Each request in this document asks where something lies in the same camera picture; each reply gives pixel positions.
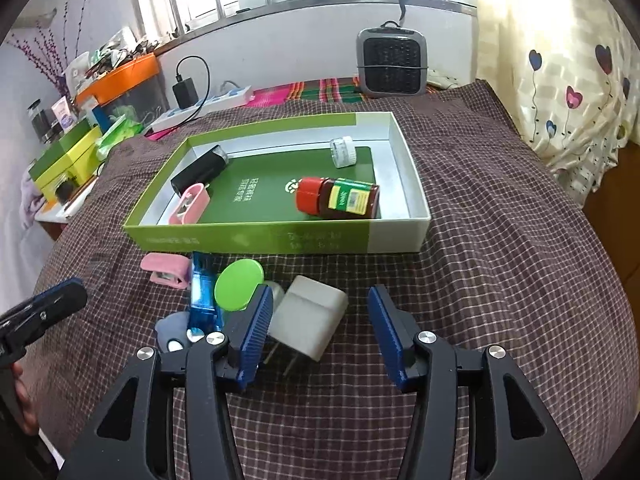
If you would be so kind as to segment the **person's hand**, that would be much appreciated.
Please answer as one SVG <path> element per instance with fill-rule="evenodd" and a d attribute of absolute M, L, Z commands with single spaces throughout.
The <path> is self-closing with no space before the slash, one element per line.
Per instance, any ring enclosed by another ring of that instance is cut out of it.
<path fill-rule="evenodd" d="M 11 365 L 11 370 L 14 378 L 14 391 L 17 403 L 20 406 L 23 417 L 21 428 L 28 436 L 35 436 L 39 432 L 39 422 L 34 404 L 32 404 L 32 399 L 22 381 L 22 375 L 24 373 L 23 367 L 20 362 L 15 362 Z"/>

